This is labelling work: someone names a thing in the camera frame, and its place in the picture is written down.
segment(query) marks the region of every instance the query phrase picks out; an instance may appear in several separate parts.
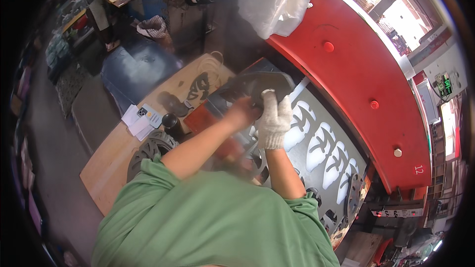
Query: sandal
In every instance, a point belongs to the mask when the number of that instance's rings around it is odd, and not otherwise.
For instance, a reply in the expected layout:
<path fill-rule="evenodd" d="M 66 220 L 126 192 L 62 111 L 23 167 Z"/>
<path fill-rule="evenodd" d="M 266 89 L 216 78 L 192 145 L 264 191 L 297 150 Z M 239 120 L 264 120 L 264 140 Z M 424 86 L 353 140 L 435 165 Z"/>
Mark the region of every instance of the sandal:
<path fill-rule="evenodd" d="M 112 42 L 112 46 L 109 48 L 108 45 L 106 45 L 106 49 L 107 49 L 107 52 L 110 52 L 112 50 L 114 50 L 116 47 L 118 47 L 120 45 L 120 40 L 117 40 L 115 42 Z"/>

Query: white paper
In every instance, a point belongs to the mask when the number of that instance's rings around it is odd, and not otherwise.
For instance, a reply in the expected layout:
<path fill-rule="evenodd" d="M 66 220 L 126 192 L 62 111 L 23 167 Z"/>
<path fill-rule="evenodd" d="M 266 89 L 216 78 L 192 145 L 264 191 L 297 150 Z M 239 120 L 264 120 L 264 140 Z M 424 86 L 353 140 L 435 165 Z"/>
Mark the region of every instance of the white paper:
<path fill-rule="evenodd" d="M 129 108 L 122 116 L 122 121 L 130 128 L 140 117 L 137 115 L 139 108 L 137 105 L 130 104 Z"/>
<path fill-rule="evenodd" d="M 146 116 L 141 116 L 140 119 L 138 119 L 132 126 L 129 127 L 129 131 L 133 136 L 136 136 L 147 126 L 150 126 L 150 121 L 146 118 Z"/>
<path fill-rule="evenodd" d="M 137 135 L 135 136 L 139 141 L 142 141 L 144 138 L 146 138 L 148 136 L 148 134 L 150 134 L 150 132 L 152 132 L 155 128 L 152 126 L 152 125 L 149 125 L 148 127 L 145 127 L 142 131 L 140 131 L 139 133 L 137 133 Z"/>

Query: exit sign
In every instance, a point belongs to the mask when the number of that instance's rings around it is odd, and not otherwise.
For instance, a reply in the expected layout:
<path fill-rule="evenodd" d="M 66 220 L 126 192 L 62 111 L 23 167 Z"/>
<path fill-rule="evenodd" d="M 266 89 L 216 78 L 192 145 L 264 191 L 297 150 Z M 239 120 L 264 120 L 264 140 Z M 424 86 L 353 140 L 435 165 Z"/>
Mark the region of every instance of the exit sign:
<path fill-rule="evenodd" d="M 449 96 L 452 94 L 452 84 L 450 83 L 450 78 L 447 73 L 444 74 L 437 74 L 435 76 L 437 89 L 439 90 L 440 96 Z"/>

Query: hand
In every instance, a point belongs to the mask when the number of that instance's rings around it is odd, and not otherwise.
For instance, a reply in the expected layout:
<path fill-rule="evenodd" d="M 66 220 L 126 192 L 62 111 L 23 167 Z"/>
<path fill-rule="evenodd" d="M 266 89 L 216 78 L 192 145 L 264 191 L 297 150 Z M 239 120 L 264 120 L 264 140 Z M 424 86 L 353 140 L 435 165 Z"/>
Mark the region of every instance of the hand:
<path fill-rule="evenodd" d="M 259 123 L 259 148 L 276 150 L 284 147 L 285 134 L 290 130 L 292 108 L 288 96 L 277 105 L 274 90 L 262 91 L 264 112 Z"/>
<path fill-rule="evenodd" d="M 250 97 L 236 100 L 224 115 L 223 123 L 226 123 L 232 133 L 249 127 L 261 114 L 261 110 L 252 108 Z"/>

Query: white button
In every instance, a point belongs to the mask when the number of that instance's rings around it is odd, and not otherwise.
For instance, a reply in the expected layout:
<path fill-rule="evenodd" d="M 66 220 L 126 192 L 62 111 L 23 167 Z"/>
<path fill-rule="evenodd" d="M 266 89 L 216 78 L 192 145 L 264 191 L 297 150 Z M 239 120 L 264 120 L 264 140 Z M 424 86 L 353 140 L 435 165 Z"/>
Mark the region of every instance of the white button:
<path fill-rule="evenodd" d="M 402 151 L 397 148 L 397 149 L 394 150 L 394 155 L 395 155 L 396 157 L 401 157 L 401 156 L 402 156 Z"/>

